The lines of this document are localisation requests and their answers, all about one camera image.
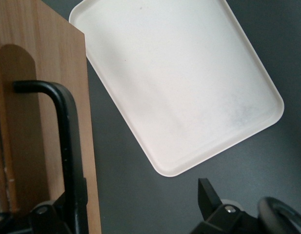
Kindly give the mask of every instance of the gray table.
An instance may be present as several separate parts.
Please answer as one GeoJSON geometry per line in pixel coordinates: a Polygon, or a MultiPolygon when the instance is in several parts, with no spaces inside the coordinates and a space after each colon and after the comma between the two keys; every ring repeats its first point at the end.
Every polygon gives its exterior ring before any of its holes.
{"type": "MultiPolygon", "coordinates": [[[[80,0],[44,0],[68,19],[80,0]]],[[[103,234],[187,234],[201,220],[198,178],[251,215],[273,196],[301,213],[301,0],[228,0],[285,103],[281,120],[173,178],[159,175],[90,64],[103,234]]]]}

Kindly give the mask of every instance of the wooden panel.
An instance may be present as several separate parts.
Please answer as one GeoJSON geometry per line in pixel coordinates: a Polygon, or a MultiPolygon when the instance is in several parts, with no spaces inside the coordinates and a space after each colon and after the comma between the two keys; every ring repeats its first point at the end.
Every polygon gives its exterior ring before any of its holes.
{"type": "MultiPolygon", "coordinates": [[[[100,213],[88,94],[84,35],[40,0],[0,0],[0,44],[23,47],[36,63],[37,79],[58,82],[77,106],[90,233],[99,234],[100,213]]],[[[43,145],[51,199],[63,192],[55,108],[39,95],[43,145]]]]}
{"type": "Polygon", "coordinates": [[[19,46],[0,46],[1,156],[10,208],[20,216],[49,200],[38,95],[12,89],[24,79],[36,79],[32,57],[19,46]]]}

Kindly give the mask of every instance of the silver screw head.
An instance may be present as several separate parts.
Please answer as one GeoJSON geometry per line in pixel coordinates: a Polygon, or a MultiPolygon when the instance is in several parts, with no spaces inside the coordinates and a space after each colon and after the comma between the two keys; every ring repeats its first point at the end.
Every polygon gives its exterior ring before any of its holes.
{"type": "Polygon", "coordinates": [[[42,206],[36,210],[36,213],[41,215],[41,214],[45,213],[47,210],[48,210],[48,208],[46,206],[42,206]]]}
{"type": "Polygon", "coordinates": [[[232,207],[232,206],[225,206],[225,209],[229,213],[235,213],[236,212],[236,209],[234,207],[232,207]]]}

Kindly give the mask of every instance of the white tray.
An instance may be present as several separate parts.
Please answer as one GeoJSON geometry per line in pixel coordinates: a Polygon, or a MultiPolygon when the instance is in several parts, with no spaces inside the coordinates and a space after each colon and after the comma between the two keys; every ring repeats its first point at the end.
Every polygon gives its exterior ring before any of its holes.
{"type": "Polygon", "coordinates": [[[223,0],[84,0],[69,21],[163,176],[276,123],[284,105],[223,0]]]}

